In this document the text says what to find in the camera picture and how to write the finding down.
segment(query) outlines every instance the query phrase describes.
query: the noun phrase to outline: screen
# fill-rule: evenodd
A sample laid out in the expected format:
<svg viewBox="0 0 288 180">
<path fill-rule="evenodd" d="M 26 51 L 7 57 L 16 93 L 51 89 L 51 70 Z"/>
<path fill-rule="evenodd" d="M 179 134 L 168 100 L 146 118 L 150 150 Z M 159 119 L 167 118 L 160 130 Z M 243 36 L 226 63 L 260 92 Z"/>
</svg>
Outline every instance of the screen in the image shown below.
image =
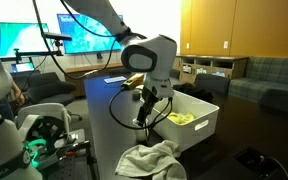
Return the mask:
<svg viewBox="0 0 288 180">
<path fill-rule="evenodd" d="M 111 36 L 112 34 L 97 20 L 82 14 L 75 14 L 74 17 L 83 26 L 97 34 Z M 99 37 L 85 31 L 78 25 L 69 14 L 57 15 L 61 34 L 72 36 L 72 41 L 64 41 L 64 49 L 66 54 L 101 52 L 111 50 L 114 37 Z M 122 47 L 115 42 L 113 50 L 121 50 Z"/>
<path fill-rule="evenodd" d="M 42 24 L 48 32 L 47 24 Z M 14 49 L 19 52 L 47 51 L 37 23 L 0 22 L 0 58 L 15 57 Z"/>
<path fill-rule="evenodd" d="M 34 65 L 31 62 L 21 63 L 21 64 L 12 64 L 13 72 L 25 72 L 25 71 L 34 71 Z"/>
</svg>

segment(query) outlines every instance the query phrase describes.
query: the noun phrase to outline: sofa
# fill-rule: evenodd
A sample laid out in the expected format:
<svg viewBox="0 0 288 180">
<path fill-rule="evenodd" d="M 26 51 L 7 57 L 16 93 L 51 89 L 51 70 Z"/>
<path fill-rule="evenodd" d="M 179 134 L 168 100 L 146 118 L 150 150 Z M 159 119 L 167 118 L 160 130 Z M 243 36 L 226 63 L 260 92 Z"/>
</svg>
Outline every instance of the sofa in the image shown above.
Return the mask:
<svg viewBox="0 0 288 180">
<path fill-rule="evenodd" d="M 272 89 L 288 91 L 288 59 L 250 57 L 244 77 L 231 80 L 229 95 L 259 103 Z"/>
</svg>

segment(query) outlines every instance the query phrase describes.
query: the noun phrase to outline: white plastic tub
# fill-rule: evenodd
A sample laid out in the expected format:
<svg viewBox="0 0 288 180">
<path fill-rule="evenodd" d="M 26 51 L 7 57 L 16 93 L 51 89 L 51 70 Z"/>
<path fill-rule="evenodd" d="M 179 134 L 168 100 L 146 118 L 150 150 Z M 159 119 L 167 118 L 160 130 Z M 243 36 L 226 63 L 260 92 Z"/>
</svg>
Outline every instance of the white plastic tub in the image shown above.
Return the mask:
<svg viewBox="0 0 288 180">
<path fill-rule="evenodd" d="M 165 108 L 167 102 L 168 100 L 164 99 L 156 103 L 151 115 L 148 116 L 149 123 Z M 185 151 L 214 134 L 218 110 L 218 106 L 175 91 L 172 112 L 184 115 L 190 112 L 194 115 L 195 120 L 178 125 L 166 118 L 155 126 L 154 131 L 165 140 L 176 142 L 179 144 L 181 151 Z M 170 105 L 163 114 L 167 114 L 169 111 Z"/>
</svg>

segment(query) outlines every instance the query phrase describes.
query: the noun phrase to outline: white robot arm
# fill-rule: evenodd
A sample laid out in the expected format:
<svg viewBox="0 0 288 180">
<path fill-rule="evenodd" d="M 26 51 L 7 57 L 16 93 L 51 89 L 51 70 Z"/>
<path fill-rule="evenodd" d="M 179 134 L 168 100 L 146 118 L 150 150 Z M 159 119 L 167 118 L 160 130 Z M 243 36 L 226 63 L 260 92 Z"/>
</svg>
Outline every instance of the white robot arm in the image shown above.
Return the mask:
<svg viewBox="0 0 288 180">
<path fill-rule="evenodd" d="M 133 34 L 116 14 L 109 0 L 65 0 L 75 11 L 101 22 L 123 45 L 123 65 L 134 72 L 146 72 L 143 98 L 138 120 L 143 123 L 154 104 L 162 98 L 172 97 L 169 81 L 177 45 L 166 36 L 140 39 Z M 0 62 L 0 99 L 11 88 L 11 77 Z M 0 115 L 0 179 L 40 180 L 42 176 L 29 163 L 29 155 L 13 122 Z"/>
</svg>

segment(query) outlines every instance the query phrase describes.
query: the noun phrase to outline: white towel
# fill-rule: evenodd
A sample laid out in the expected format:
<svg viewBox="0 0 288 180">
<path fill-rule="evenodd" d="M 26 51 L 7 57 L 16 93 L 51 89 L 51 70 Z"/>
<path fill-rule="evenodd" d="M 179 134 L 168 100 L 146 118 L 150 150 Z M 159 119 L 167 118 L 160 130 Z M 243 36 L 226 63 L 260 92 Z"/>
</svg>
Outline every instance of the white towel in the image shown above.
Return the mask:
<svg viewBox="0 0 288 180">
<path fill-rule="evenodd" d="M 126 177 L 153 180 L 186 180 L 183 166 L 175 159 L 181 155 L 178 144 L 165 140 L 153 147 L 137 145 L 124 152 L 115 173 Z"/>
</svg>

